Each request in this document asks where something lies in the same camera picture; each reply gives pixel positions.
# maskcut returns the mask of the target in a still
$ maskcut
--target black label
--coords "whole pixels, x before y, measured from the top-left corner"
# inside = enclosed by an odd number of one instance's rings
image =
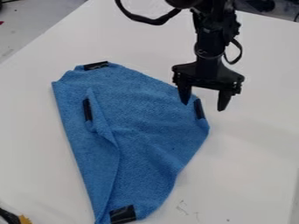
[[[99,69],[99,68],[108,67],[108,66],[109,66],[109,63],[107,61],[102,61],[102,62],[98,62],[98,63],[85,65],[84,70],[89,71],[89,70]]]
[[[204,113],[204,110],[201,106],[200,99],[197,99],[197,100],[194,101],[194,109],[195,109],[196,117],[198,119],[205,118],[205,113]]]
[[[92,121],[93,115],[90,108],[90,102],[88,99],[85,99],[83,101],[83,109],[84,109],[84,116],[86,121]]]
[[[123,224],[136,220],[134,206],[125,206],[110,212],[111,224]]]

